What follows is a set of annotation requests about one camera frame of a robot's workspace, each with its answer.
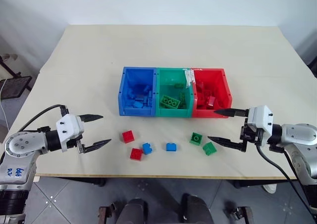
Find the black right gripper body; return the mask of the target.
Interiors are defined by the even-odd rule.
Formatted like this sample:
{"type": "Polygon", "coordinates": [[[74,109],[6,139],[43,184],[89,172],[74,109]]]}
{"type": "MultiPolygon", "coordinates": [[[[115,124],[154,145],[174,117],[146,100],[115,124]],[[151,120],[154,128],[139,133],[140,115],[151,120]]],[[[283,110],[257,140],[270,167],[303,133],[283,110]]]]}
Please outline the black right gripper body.
{"type": "Polygon", "coordinates": [[[248,119],[245,119],[244,125],[241,127],[240,139],[243,142],[254,143],[255,145],[261,145],[263,140],[263,129],[256,128],[247,123],[248,119]]]}

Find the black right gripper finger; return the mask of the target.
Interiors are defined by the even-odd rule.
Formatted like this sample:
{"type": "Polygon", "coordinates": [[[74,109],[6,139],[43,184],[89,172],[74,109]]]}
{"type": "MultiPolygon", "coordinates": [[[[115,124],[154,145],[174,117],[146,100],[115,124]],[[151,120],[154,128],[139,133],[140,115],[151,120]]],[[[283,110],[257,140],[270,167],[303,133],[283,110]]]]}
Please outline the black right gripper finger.
{"type": "Polygon", "coordinates": [[[240,117],[248,117],[248,109],[246,110],[241,110],[241,109],[220,109],[220,110],[215,110],[214,113],[222,115],[222,116],[227,116],[227,117],[235,117],[235,116],[240,116],[240,117]]]}
{"type": "Polygon", "coordinates": [[[214,141],[223,147],[239,150],[241,152],[246,152],[246,149],[247,149],[246,140],[242,140],[242,142],[236,143],[236,142],[232,142],[230,139],[226,139],[222,137],[208,136],[208,138],[211,141],[214,141]]]}

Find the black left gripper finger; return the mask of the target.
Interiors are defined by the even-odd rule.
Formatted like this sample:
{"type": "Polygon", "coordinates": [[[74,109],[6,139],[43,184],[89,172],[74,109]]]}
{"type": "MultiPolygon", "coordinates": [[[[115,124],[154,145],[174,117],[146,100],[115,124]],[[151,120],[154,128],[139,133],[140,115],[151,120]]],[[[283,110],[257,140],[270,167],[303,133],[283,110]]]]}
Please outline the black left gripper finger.
{"type": "Polygon", "coordinates": [[[103,147],[104,145],[109,143],[110,141],[111,141],[111,139],[102,140],[102,141],[98,141],[98,142],[93,143],[89,147],[83,147],[83,153],[85,154],[85,153],[89,153],[89,152],[95,151],[97,149],[100,149],[101,147],[103,147]]]}
{"type": "Polygon", "coordinates": [[[102,115],[98,115],[98,114],[83,114],[83,115],[79,115],[79,117],[82,122],[91,122],[91,121],[103,118],[102,115]]]}

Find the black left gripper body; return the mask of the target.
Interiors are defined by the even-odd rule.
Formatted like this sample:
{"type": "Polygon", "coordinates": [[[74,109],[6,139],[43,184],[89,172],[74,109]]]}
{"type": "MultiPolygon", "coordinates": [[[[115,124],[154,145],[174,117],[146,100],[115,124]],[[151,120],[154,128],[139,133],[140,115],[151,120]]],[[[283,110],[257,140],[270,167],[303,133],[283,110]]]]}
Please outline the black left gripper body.
{"type": "Polygon", "coordinates": [[[81,143],[82,135],[79,135],[76,138],[70,139],[67,141],[67,148],[74,148],[76,147],[78,149],[79,154],[83,154],[85,151],[84,144],[81,143]]]}

